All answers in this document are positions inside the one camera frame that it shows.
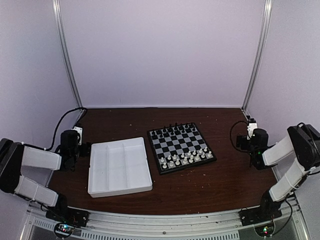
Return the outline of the white chess piece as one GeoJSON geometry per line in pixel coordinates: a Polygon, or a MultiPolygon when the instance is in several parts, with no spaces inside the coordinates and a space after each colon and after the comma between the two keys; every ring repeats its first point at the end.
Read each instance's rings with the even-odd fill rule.
{"type": "Polygon", "coordinates": [[[182,160],[182,163],[184,165],[188,164],[188,158],[185,156],[184,159],[182,160]]]}

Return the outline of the white plastic compartment tray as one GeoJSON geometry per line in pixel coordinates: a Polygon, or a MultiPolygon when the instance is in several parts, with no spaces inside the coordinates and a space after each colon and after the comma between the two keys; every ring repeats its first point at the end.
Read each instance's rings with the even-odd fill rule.
{"type": "Polygon", "coordinates": [[[151,191],[153,181],[143,137],[94,143],[87,192],[92,198],[151,191]]]}

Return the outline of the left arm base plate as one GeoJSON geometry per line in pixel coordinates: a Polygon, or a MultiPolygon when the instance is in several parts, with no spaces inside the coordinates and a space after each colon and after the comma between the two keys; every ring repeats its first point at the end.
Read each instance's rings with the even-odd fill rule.
{"type": "Polygon", "coordinates": [[[56,222],[67,223],[75,227],[86,227],[89,215],[90,213],[88,211],[68,208],[67,213],[64,215],[62,213],[53,213],[48,210],[45,217],[56,222]]]}

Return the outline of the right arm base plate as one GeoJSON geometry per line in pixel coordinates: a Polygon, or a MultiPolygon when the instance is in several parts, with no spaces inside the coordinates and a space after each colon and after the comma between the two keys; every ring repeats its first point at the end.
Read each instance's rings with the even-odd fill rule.
{"type": "Polygon", "coordinates": [[[242,226],[256,225],[282,216],[280,210],[276,210],[274,213],[265,213],[261,211],[260,207],[242,209],[238,214],[242,226]]]}

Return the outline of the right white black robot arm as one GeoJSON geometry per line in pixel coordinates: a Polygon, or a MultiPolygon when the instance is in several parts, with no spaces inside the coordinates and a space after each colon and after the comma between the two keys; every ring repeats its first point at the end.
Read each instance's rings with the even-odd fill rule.
{"type": "Polygon", "coordinates": [[[261,197],[253,213],[266,221],[275,216],[282,203],[320,166],[320,133],[311,124],[300,122],[287,128],[279,142],[269,145],[269,135],[255,121],[248,123],[246,135],[238,135],[233,147],[249,155],[257,170],[286,166],[275,185],[261,197]]]}

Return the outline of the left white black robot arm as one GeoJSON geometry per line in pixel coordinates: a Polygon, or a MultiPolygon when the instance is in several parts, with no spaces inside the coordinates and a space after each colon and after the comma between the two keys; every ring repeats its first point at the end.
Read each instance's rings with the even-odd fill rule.
{"type": "Polygon", "coordinates": [[[76,129],[61,133],[60,144],[55,151],[3,138],[0,141],[0,190],[37,202],[46,208],[49,215],[67,222],[73,213],[66,196],[46,187],[45,181],[38,176],[33,177],[31,172],[74,171],[79,158],[90,155],[91,146],[90,142],[82,142],[82,134],[76,129]]]}

